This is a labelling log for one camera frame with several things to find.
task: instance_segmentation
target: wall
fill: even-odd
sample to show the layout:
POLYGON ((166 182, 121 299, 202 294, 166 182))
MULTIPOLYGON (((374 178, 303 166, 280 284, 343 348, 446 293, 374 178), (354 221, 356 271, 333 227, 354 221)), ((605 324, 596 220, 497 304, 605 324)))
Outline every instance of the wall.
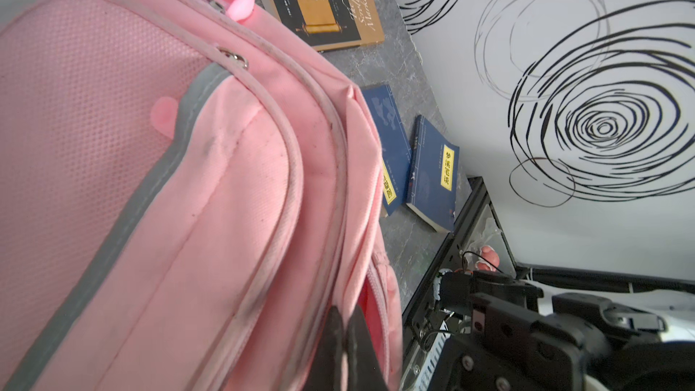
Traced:
POLYGON ((695 280, 695 3, 397 1, 517 261, 695 280))

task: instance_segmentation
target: gray marble tabletop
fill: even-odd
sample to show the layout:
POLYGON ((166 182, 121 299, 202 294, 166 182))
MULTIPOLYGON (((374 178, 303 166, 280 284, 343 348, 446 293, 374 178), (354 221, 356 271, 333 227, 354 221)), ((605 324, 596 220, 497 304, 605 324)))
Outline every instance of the gray marble tabletop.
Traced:
MULTIPOLYGON (((386 40, 374 46, 324 52, 323 55, 361 87, 387 82, 409 136, 415 117, 425 115, 446 135, 446 126, 434 100, 430 84, 395 0, 374 0, 386 40)), ((471 186, 459 162, 456 184, 456 213, 471 194, 471 186)), ((380 221, 388 258, 400 286, 403 309, 427 271, 446 234, 436 232, 409 208, 402 205, 380 221)))

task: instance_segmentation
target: backpack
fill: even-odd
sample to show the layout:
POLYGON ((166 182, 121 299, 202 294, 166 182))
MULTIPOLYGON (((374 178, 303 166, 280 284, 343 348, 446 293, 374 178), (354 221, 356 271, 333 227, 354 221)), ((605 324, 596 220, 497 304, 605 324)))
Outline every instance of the backpack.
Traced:
POLYGON ((254 0, 38 0, 0 102, 5 390, 300 390, 329 311, 397 388, 375 125, 254 0))

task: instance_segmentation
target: screw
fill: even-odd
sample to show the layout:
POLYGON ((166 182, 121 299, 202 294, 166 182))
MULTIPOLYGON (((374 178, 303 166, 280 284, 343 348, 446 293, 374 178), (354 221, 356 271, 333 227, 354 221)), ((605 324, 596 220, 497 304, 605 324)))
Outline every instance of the screw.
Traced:
POLYGON ((471 358, 470 356, 464 356, 461 360, 461 363, 464 365, 464 369, 466 369, 466 371, 470 371, 473 369, 473 358, 471 358))
POLYGON ((495 381, 495 386, 497 387, 497 391, 511 391, 509 381, 503 377, 497 378, 495 381))

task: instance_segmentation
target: yellow title label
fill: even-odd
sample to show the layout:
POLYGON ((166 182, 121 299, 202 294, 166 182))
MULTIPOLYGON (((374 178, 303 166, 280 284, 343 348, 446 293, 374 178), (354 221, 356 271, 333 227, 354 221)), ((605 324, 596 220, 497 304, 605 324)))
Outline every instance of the yellow title label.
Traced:
POLYGON ((388 176, 387 165, 384 163, 384 159, 382 159, 382 168, 384 169, 384 197, 387 199, 387 204, 391 204, 395 199, 395 190, 393 190, 391 177, 388 176))
POLYGON ((451 178, 454 172, 454 151, 444 146, 444 156, 441 161, 441 185, 444 189, 451 190, 451 178))

